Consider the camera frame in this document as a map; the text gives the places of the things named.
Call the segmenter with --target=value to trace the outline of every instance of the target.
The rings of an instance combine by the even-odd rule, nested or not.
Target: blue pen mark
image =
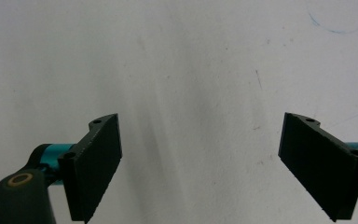
[[[307,8],[308,14],[310,16],[310,20],[314,26],[318,26],[318,27],[324,29],[325,31],[331,32],[333,34],[338,34],[338,35],[352,34],[352,33],[355,33],[358,31],[358,25],[355,26],[355,28],[348,28],[348,29],[343,29],[343,30],[333,29],[333,27],[325,25],[324,23],[320,22],[316,18],[314,13],[312,13],[312,10],[310,9],[310,0],[305,0],[305,2],[306,2],[306,8]]]

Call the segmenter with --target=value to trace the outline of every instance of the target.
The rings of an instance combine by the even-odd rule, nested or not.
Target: white wall
[[[118,113],[91,223],[331,223],[277,156],[286,111],[358,141],[358,1],[0,1],[0,179]]]

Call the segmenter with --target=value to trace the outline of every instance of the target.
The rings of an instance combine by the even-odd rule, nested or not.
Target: white surface
[[[358,141],[358,4],[0,1],[0,179],[119,114],[90,223],[332,223],[277,156],[285,111]]]

